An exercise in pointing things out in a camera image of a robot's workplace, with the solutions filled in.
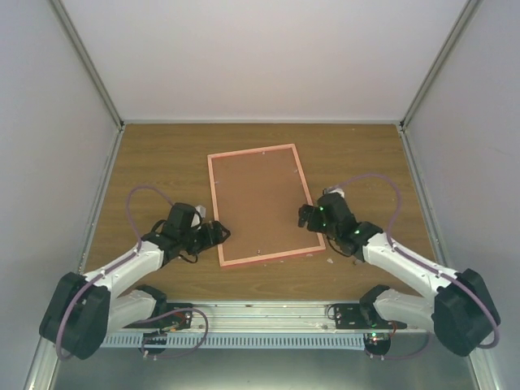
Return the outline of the pink picture frame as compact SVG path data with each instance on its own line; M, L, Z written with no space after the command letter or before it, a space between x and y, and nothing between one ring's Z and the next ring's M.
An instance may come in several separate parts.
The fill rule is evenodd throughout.
M323 235L298 226L313 200L294 144L210 154L214 219L231 235L218 247L221 267L322 252Z

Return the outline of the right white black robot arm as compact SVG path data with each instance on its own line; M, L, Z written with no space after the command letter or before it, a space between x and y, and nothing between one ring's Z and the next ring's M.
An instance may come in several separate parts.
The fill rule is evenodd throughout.
M359 300L366 327L417 327L460 357L498 344L501 318L478 272L441 266L406 249L381 227L357 221L342 190L324 193L316 205L301 206L298 225L322 233L339 254L378 267L416 292L408 295L387 285L374 286Z

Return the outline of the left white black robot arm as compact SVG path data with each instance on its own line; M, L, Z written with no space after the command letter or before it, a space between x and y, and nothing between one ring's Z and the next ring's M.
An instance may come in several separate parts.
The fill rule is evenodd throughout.
M59 358L85 360L126 327L147 326L157 336L190 327L192 306L172 306L164 292L138 282L174 259L195 263L201 252L230 237L219 221L206 222L205 213L203 206L177 202L127 253L95 271L64 275L39 325L40 337L54 344Z

